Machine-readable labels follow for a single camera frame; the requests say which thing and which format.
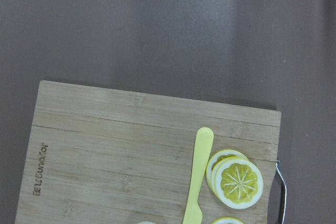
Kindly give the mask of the lemon slice upper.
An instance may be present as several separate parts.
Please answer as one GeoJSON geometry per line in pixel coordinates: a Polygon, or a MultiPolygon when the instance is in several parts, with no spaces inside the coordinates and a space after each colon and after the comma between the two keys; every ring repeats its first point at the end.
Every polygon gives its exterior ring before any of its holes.
{"type": "Polygon", "coordinates": [[[212,224],[244,224],[240,219],[234,217],[220,217],[215,219],[212,224]]]}

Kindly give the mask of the bamboo cutting board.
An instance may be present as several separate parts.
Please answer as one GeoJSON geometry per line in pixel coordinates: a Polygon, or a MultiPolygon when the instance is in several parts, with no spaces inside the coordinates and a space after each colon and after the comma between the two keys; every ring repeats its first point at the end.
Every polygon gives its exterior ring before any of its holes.
{"type": "Polygon", "coordinates": [[[225,206],[202,184],[203,223],[266,223],[281,113],[223,103],[41,81],[16,223],[181,223],[196,132],[212,152],[234,149],[261,171],[252,207],[225,206]]]}

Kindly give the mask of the lemon slice bottom stacked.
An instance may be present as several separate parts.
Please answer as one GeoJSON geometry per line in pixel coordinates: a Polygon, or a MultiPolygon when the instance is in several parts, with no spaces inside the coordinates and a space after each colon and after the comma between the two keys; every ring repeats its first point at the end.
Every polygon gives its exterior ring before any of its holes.
{"type": "Polygon", "coordinates": [[[232,149],[220,150],[216,152],[215,154],[213,154],[212,157],[209,159],[207,166],[206,166],[206,170],[205,170],[206,182],[212,191],[213,191],[213,188],[212,188],[212,183],[211,183],[211,175],[213,173],[213,170],[215,166],[217,165],[217,163],[229,157],[240,157],[243,159],[248,159],[243,153],[237,150],[232,150],[232,149]]]}

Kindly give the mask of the white steamed bun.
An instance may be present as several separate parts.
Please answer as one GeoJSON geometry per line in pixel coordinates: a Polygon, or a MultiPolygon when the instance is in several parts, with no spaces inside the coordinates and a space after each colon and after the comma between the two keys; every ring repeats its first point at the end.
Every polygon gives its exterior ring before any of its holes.
{"type": "Polygon", "coordinates": [[[138,222],[137,224],[156,224],[156,223],[150,222],[150,221],[141,221],[141,222],[138,222]]]}

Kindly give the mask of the yellow plastic knife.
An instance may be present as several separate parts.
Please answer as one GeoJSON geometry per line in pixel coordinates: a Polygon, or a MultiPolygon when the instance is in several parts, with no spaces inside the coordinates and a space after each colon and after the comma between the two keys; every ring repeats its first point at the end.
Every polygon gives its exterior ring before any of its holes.
{"type": "Polygon", "coordinates": [[[190,188],[182,222],[183,224],[202,223],[203,214],[198,204],[198,197],[211,153],[213,140],[214,133],[208,127],[202,127],[196,133],[190,188]]]}

